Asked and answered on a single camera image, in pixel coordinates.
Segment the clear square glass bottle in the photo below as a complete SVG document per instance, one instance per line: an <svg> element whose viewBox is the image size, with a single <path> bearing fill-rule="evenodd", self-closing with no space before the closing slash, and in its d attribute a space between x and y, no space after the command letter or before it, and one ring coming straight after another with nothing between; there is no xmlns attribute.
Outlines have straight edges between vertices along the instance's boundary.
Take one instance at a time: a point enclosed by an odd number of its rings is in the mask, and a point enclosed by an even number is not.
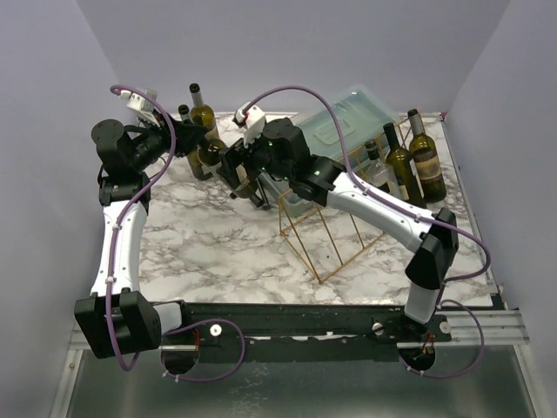
<svg viewBox="0 0 557 418"><path fill-rule="evenodd" d="M393 191L393 176L388 165L382 161L379 155L379 148L374 140L367 141L365 144L366 153L370 160L366 170L366 180L369 184L383 192Z"/></svg>

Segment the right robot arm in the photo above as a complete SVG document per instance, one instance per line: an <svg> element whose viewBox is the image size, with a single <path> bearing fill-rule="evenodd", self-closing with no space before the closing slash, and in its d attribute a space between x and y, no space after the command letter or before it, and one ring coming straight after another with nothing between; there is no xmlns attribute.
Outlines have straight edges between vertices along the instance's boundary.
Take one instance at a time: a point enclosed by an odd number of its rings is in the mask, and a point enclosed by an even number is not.
<svg viewBox="0 0 557 418"><path fill-rule="evenodd" d="M289 118L236 116L233 122L243 135L221 154L219 173L225 181L238 185L238 166L248 179L265 173L287 182L300 198L347 212L395 238L413 253L406 267L411 285L401 333L412 341L430 334L441 284L459 248L454 214L408 204L366 183L345 165L311 153L303 132Z"/></svg>

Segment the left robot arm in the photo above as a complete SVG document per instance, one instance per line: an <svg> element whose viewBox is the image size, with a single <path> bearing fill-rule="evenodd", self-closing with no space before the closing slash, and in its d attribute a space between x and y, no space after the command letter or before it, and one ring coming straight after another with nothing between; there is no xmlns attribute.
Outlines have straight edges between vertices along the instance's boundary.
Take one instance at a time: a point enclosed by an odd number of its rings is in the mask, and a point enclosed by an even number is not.
<svg viewBox="0 0 557 418"><path fill-rule="evenodd" d="M186 304L148 301L140 292L138 268L151 200L145 170L163 154L188 155L205 133L203 126L176 120L137 127L105 119L91 130L101 160L104 240L95 283L87 298L76 301L74 316L98 359L154 350L164 335L175 344L192 336Z"/></svg>

